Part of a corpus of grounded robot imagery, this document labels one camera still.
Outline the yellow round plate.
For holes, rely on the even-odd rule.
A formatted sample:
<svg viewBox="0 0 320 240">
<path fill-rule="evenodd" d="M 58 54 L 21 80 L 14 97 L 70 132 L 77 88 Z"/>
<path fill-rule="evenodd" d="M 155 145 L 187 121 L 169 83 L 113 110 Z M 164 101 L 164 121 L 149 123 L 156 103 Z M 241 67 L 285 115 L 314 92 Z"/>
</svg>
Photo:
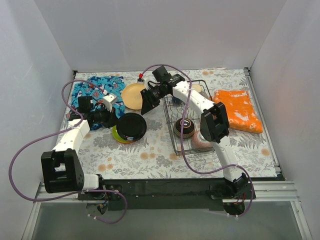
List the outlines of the yellow round plate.
<svg viewBox="0 0 320 240">
<path fill-rule="evenodd" d="M 141 91 L 145 88 L 142 83 L 132 83 L 126 86 L 121 93 L 124 105 L 131 110 L 141 110 L 143 104 Z"/>
</svg>

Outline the black round plate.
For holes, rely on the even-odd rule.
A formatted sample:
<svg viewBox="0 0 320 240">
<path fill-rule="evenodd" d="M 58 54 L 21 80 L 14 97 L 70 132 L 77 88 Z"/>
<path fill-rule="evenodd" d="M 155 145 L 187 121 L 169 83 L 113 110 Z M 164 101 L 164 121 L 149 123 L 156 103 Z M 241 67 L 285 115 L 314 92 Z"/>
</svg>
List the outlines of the black round plate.
<svg viewBox="0 0 320 240">
<path fill-rule="evenodd" d="M 147 123 L 140 114 L 129 112 L 117 120 L 116 130 L 122 139 L 136 142 L 145 135 Z"/>
</svg>

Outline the black wire dish rack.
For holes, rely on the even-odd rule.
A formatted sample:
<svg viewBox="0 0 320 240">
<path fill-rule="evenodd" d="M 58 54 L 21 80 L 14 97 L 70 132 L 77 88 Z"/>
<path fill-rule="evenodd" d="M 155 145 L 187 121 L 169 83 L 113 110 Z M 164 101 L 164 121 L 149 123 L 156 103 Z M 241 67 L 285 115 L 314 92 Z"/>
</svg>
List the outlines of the black wire dish rack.
<svg viewBox="0 0 320 240">
<path fill-rule="evenodd" d="M 171 143 L 173 146 L 173 150 L 177 156 L 181 156 L 182 155 L 181 140 L 180 140 L 180 137 L 177 137 L 174 134 L 174 124 L 178 119 L 182 118 L 185 103 L 181 102 L 181 104 L 179 105 L 173 104 L 172 97 L 173 96 L 169 94 L 162 99 L 163 109 L 164 109 L 165 119 L 168 126 L 168 131 L 169 131 Z M 198 115 L 191 109 L 190 106 L 186 111 L 185 117 L 194 122 L 195 132 L 200 130 L 201 120 L 198 117 Z M 213 147 L 200 148 L 200 149 L 194 148 L 192 145 L 192 137 L 183 140 L 183 148 L 184 148 L 185 155 L 215 151 Z"/>
</svg>

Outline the beige brown ceramic cup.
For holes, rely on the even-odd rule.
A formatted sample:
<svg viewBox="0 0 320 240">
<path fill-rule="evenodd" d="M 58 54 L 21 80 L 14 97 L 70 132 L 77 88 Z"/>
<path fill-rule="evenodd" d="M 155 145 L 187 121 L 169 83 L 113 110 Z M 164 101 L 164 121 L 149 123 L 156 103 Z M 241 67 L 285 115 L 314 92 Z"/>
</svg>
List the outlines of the beige brown ceramic cup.
<svg viewBox="0 0 320 240">
<path fill-rule="evenodd" d="M 201 92 L 203 91 L 202 86 L 199 85 L 199 84 L 193 84 L 193 85 L 192 85 L 192 88 L 193 88 L 195 91 L 197 91 L 198 93 L 201 93 Z"/>
</svg>

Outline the dark brown patterned bowl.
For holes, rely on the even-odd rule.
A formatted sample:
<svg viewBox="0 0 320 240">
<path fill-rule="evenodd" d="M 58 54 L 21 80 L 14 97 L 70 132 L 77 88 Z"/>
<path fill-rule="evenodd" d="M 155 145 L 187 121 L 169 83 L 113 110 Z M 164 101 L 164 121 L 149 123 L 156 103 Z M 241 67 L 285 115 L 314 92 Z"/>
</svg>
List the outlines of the dark brown patterned bowl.
<svg viewBox="0 0 320 240">
<path fill-rule="evenodd" d="M 181 130 L 183 139 L 192 137 L 195 133 L 194 122 L 189 118 L 185 118 L 184 121 L 182 118 L 178 119 L 173 126 L 173 132 L 179 138 L 181 137 Z"/>
</svg>

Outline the dark blue mug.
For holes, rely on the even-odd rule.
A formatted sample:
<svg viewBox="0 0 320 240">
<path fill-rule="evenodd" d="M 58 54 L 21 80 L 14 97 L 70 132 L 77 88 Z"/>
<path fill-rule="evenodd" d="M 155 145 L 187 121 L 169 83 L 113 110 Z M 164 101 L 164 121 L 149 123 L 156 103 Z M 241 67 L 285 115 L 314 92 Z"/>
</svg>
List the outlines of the dark blue mug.
<svg viewBox="0 0 320 240">
<path fill-rule="evenodd" d="M 177 97 L 172 97 L 172 103 L 175 104 L 175 105 L 180 105 L 181 104 L 181 100 Z"/>
</svg>

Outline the lime green round plate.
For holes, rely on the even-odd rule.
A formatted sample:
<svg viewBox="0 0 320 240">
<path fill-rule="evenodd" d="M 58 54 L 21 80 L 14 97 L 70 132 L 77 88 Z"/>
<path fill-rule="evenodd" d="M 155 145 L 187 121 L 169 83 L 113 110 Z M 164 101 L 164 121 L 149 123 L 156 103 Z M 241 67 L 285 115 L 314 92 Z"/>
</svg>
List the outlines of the lime green round plate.
<svg viewBox="0 0 320 240">
<path fill-rule="evenodd" d="M 116 125 L 112 127 L 112 135 L 117 142 L 129 142 L 128 140 L 125 140 L 119 136 Z"/>
</svg>

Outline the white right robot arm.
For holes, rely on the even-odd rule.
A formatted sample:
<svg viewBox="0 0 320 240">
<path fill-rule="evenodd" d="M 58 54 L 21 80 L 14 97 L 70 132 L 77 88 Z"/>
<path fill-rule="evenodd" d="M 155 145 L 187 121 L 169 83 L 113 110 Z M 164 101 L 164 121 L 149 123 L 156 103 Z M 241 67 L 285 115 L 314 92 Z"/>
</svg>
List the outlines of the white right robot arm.
<svg viewBox="0 0 320 240">
<path fill-rule="evenodd" d="M 216 171 L 223 172 L 227 195 L 237 199 L 245 192 L 250 180 L 247 171 L 238 165 L 230 144 L 230 124 L 227 110 L 222 102 L 215 103 L 198 93 L 191 78 L 181 70 L 177 74 L 168 73 L 166 64 L 155 64 L 152 72 L 157 85 L 141 91 L 144 115 L 160 104 L 160 100 L 171 95 L 181 100 L 185 107 L 185 115 L 191 108 L 200 118 L 200 134 L 213 147 L 221 167 Z"/>
</svg>

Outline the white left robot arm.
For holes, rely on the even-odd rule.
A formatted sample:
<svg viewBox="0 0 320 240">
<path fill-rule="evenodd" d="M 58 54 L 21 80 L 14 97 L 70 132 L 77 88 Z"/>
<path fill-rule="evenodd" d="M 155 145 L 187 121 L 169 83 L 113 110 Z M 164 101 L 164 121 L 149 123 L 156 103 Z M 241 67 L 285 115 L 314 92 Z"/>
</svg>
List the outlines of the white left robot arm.
<svg viewBox="0 0 320 240">
<path fill-rule="evenodd" d="M 80 146 L 92 127 L 102 124 L 112 128 L 117 123 L 117 101 L 114 94 L 102 98 L 101 107 L 94 109 L 92 96 L 78 98 L 78 108 L 70 114 L 67 131 L 58 144 L 41 156 L 44 186 L 47 193 L 89 191 L 95 200 L 106 196 L 106 187 L 100 183 L 102 177 L 97 174 L 85 174 L 78 158 Z"/>
</svg>

